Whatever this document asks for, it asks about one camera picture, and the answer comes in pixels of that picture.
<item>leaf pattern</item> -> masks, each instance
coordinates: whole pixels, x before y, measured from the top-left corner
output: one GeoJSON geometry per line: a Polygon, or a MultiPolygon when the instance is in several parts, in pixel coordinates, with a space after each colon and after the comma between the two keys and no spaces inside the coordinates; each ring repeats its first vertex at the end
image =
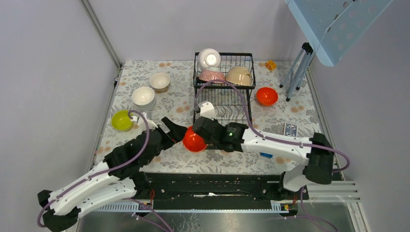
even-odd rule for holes
{"type": "MultiPolygon", "coordinates": [[[[299,91],[294,92],[290,102],[286,102],[286,88],[279,88],[280,82],[286,76],[292,62],[277,62],[277,68],[269,71],[264,62],[254,62],[256,75],[256,89],[251,95],[251,110],[253,125],[259,130],[270,133],[283,134],[285,122],[298,125],[298,136],[311,137],[314,132],[320,132],[319,118],[313,106],[310,89],[304,81],[299,91]],[[255,101],[255,94],[261,87],[271,87],[278,92],[279,100],[271,107],[264,107],[255,101]]],[[[152,120],[162,126],[161,118],[168,117],[182,126],[191,126],[193,120],[194,88],[192,85],[193,61],[127,61],[119,80],[114,102],[110,108],[108,120],[105,124],[100,147],[96,151],[95,163],[103,160],[119,145],[135,138],[141,130],[134,125],[133,129],[122,132],[112,128],[112,115],[118,110],[132,109],[132,92],[141,87],[149,86],[149,78],[158,72],[171,76],[169,90],[156,93],[157,104],[152,111],[152,120]]],[[[222,61],[221,69],[227,71],[229,65],[222,61]]],[[[233,117],[242,115],[240,107],[217,108],[217,113],[233,117]]],[[[237,173],[237,174],[280,174],[297,165],[296,162],[275,156],[268,159],[255,152],[227,153],[218,150],[205,150],[191,153],[179,143],[161,154],[147,166],[145,172],[180,172],[180,173],[237,173]]]]}

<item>wall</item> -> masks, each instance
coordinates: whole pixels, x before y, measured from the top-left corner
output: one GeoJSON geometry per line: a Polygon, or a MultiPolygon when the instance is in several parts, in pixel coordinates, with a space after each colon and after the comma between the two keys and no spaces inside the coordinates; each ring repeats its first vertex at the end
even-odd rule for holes
{"type": "Polygon", "coordinates": [[[193,60],[194,52],[250,52],[294,60],[306,39],[284,0],[91,0],[124,60],[193,60]]]}
{"type": "Polygon", "coordinates": [[[0,230],[47,231],[37,193],[85,172],[116,69],[80,1],[1,1],[0,54],[0,230]]]}
{"type": "Polygon", "coordinates": [[[317,59],[311,65],[372,232],[409,226],[409,8],[409,1],[393,1],[335,67],[317,59]]]}

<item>red bowl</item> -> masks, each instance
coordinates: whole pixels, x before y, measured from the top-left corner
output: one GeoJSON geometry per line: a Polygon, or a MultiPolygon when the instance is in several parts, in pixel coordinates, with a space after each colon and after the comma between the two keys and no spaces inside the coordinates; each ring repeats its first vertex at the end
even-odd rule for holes
{"type": "Polygon", "coordinates": [[[188,130],[182,139],[182,144],[190,152],[200,152],[207,147],[204,139],[193,132],[192,126],[188,127],[188,130]]]}
{"type": "Polygon", "coordinates": [[[278,93],[272,88],[263,87],[256,92],[256,99],[262,105],[270,106],[275,104],[278,101],[278,93]]]}

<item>black wire rack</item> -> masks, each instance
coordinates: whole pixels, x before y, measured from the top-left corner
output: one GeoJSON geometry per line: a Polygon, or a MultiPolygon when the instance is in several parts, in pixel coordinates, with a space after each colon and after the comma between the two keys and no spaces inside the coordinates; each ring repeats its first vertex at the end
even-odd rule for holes
{"type": "MultiPolygon", "coordinates": [[[[198,89],[205,83],[199,80],[201,70],[199,68],[197,57],[199,52],[195,53],[194,60],[194,89],[195,95],[198,89]]],[[[250,109],[250,95],[255,89],[255,71],[253,67],[253,58],[251,53],[220,53],[221,55],[221,71],[225,74],[234,66],[243,66],[250,70],[252,75],[252,86],[234,86],[239,90],[244,97],[245,108],[248,111],[250,121],[252,123],[252,113],[250,109]]],[[[203,102],[211,102],[215,107],[216,120],[222,125],[227,125],[230,122],[248,124],[246,115],[242,106],[242,101],[239,94],[225,83],[211,83],[204,87],[198,96],[199,106],[203,102]]],[[[195,109],[193,122],[200,117],[199,109],[195,109]]]]}
{"type": "MultiPolygon", "coordinates": [[[[199,52],[195,53],[194,59],[194,67],[193,67],[193,86],[195,89],[200,88],[205,81],[199,79],[201,76],[201,69],[199,68],[198,64],[198,54],[199,52]]],[[[235,66],[242,66],[250,70],[252,85],[251,86],[241,86],[237,84],[233,84],[237,89],[255,89],[255,69],[253,67],[253,56],[252,53],[228,53],[228,52],[220,52],[220,70],[226,76],[229,70],[235,66]]],[[[207,85],[205,88],[230,88],[229,85],[225,83],[211,83],[207,85]]]]}

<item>lime green bowl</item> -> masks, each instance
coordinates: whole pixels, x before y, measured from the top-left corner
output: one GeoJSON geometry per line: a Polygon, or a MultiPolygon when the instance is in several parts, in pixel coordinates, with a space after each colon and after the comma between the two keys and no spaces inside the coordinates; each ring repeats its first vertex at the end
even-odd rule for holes
{"type": "Polygon", "coordinates": [[[128,117],[128,110],[121,110],[116,112],[111,119],[111,126],[119,131],[131,130],[133,125],[134,123],[131,122],[130,117],[128,117]]]}

